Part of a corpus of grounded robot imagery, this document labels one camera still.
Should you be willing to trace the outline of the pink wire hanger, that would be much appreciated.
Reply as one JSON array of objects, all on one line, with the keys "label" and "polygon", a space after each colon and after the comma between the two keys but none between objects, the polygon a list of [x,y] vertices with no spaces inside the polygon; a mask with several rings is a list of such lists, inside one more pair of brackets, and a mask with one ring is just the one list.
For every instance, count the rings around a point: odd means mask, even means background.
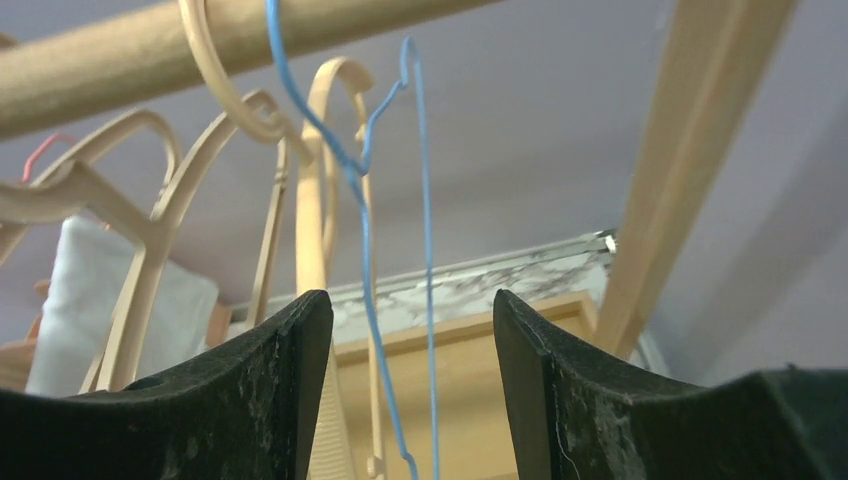
[{"label": "pink wire hanger", "polygon": [[61,132],[53,133],[47,137],[25,161],[20,178],[21,183],[26,184],[30,182],[36,162],[57,142],[73,146],[77,143],[77,140],[74,137]]}]

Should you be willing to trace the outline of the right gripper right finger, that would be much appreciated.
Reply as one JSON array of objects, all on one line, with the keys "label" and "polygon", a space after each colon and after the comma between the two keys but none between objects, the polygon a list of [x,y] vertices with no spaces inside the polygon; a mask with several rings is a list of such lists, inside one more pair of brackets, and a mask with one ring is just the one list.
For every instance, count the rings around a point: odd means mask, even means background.
[{"label": "right gripper right finger", "polygon": [[555,326],[510,291],[494,338],[523,479],[843,479],[847,373],[788,366],[700,387]]}]

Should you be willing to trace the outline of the white skirt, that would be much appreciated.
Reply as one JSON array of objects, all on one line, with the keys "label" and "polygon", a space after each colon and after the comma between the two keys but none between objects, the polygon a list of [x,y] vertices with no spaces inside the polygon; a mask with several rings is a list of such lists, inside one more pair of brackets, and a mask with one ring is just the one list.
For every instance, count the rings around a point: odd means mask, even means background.
[{"label": "white skirt", "polygon": [[[79,216],[63,222],[26,393],[65,397],[79,392],[94,357],[104,350],[133,257],[133,245],[117,233]],[[212,280],[166,263],[138,376],[204,350],[218,294]]]}]

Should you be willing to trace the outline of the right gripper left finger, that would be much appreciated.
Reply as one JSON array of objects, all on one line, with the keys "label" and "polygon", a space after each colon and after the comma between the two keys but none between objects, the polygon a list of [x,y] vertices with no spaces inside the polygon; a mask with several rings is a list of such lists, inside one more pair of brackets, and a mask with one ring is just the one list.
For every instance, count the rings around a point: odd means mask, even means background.
[{"label": "right gripper left finger", "polygon": [[125,389],[1,394],[5,479],[303,479],[331,345],[327,292]]}]

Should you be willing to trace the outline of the blue wire hanger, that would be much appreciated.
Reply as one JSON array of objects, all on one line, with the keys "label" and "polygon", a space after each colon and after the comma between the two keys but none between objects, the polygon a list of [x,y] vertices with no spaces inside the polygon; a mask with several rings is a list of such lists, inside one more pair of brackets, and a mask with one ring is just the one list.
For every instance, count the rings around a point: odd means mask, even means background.
[{"label": "blue wire hanger", "polygon": [[427,358],[429,367],[430,423],[432,446],[432,477],[438,479],[441,474],[440,439],[438,425],[438,392],[435,364],[435,322],[433,299],[433,238],[432,238],[432,209],[430,186],[430,148],[428,138],[428,122],[426,96],[424,92],[423,69],[421,58],[412,37],[403,40],[399,56],[399,78],[391,87],[384,100],[371,113],[361,128],[363,134],[362,155],[359,161],[349,155],[341,141],[325,121],[319,119],[316,109],[309,107],[294,81],[289,58],[285,50],[281,23],[281,7],[278,1],[265,3],[267,26],[272,52],[272,58],[278,70],[281,82],[296,108],[303,114],[307,124],[319,132],[319,140],[327,144],[335,160],[341,166],[349,188],[357,200],[360,209],[360,224],[362,232],[362,286],[365,311],[369,327],[369,351],[375,354],[370,363],[377,367],[380,379],[377,381],[378,390],[384,390],[388,402],[389,416],[394,430],[396,443],[401,458],[406,462],[409,475],[418,479],[419,469],[414,456],[406,445],[404,431],[400,420],[400,411],[393,388],[387,354],[378,325],[375,300],[375,267],[374,267],[374,237],[372,210],[366,183],[371,170],[373,156],[373,137],[376,124],[382,114],[388,109],[397,94],[410,87],[415,88],[416,108],[421,156],[421,191],[423,207],[424,251],[426,260],[426,327],[427,327]]}]

